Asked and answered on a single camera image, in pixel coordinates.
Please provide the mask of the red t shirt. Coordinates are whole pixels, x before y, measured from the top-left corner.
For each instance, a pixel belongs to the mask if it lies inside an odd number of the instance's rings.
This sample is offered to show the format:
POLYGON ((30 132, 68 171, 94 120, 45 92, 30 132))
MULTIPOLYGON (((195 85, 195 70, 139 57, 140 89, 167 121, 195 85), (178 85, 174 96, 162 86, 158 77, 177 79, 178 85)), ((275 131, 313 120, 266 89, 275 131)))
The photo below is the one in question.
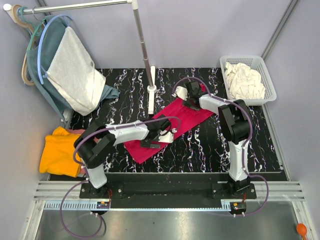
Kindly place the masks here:
MULTIPOLYGON (((188 132, 192 128, 196 127, 200 123, 204 122, 214 113, 205 110, 194 110, 185 105, 183 105, 183 100, 181 98, 175 99, 172 103, 166 106, 163 110, 157 113, 154 118, 159 117, 177 117, 181 121, 181 125, 179 125, 179 121, 176 119, 170 119, 171 126, 168 127, 169 130, 172 128, 176 128, 177 132, 174 134, 174 139, 176 140, 182 134, 188 132)), ((148 148, 142 147, 141 142, 139 140, 133 140, 124 143, 124 147, 129 152, 133 160, 138 163, 142 164, 147 159, 151 158, 155 154, 157 154, 160 150, 164 149, 168 144, 161 143, 159 148, 148 148)))

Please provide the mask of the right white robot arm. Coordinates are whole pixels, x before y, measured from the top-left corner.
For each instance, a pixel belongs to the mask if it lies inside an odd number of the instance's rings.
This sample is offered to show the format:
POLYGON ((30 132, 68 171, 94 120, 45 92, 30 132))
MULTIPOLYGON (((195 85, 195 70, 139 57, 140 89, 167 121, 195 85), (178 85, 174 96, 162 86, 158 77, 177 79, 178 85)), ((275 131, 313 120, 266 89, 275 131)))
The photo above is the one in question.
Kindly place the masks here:
POLYGON ((252 136, 252 122, 243 100, 230 101, 203 91, 197 81, 184 84, 183 104, 194 110, 207 110, 219 117, 223 137, 229 146, 229 180, 226 192, 231 196, 243 194, 250 186, 248 146, 252 136))

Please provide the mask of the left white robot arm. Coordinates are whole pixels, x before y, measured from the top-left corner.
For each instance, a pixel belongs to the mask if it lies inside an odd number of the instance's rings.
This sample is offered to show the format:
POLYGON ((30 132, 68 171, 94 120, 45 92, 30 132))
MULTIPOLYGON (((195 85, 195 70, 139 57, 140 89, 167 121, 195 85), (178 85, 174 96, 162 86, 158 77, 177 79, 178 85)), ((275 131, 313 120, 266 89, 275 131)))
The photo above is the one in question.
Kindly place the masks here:
POLYGON ((130 141, 140 142, 143 148, 159 148, 161 143, 172 143, 176 132, 164 115, 123 124, 95 122, 76 139, 74 153, 80 157, 90 187, 102 195, 107 184, 104 162, 110 149, 130 141))

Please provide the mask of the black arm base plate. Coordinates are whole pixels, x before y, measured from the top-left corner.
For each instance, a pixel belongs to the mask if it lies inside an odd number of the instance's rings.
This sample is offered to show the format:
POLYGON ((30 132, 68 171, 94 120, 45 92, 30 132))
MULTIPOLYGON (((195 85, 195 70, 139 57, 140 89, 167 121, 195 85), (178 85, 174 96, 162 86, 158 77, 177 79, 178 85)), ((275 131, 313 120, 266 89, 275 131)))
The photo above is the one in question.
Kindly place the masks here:
POLYGON ((108 173, 102 195, 83 183, 81 199, 111 198, 113 209, 213 209, 222 200, 255 200, 254 184, 243 194, 232 196, 226 192, 227 173, 108 173))

